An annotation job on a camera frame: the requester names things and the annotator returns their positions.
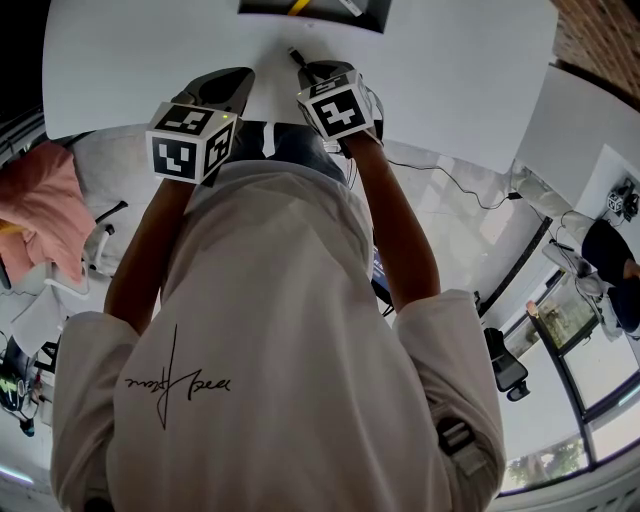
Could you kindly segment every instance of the chair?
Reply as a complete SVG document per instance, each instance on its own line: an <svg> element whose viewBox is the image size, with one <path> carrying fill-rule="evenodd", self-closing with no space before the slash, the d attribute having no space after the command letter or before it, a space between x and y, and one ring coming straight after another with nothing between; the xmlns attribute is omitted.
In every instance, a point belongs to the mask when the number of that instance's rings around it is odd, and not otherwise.
<svg viewBox="0 0 640 512"><path fill-rule="evenodd" d="M487 328L484 330L484 337L498 390L507 393L507 399L511 402L522 400L530 393L524 381L529 376L529 372L504 346L502 331Z"/></svg>

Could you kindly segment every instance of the white table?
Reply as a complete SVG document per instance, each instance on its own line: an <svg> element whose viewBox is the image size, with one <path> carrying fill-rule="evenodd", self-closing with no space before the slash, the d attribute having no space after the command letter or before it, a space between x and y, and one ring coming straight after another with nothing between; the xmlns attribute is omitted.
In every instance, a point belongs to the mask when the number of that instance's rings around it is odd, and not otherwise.
<svg viewBox="0 0 640 512"><path fill-rule="evenodd" d="M557 13L531 0L393 0L384 35L238 0L53 0L43 63L49 137L146 123L193 78L257 81L245 119L303 123L295 64L351 62L385 107L385 138L506 172L552 55Z"/></svg>

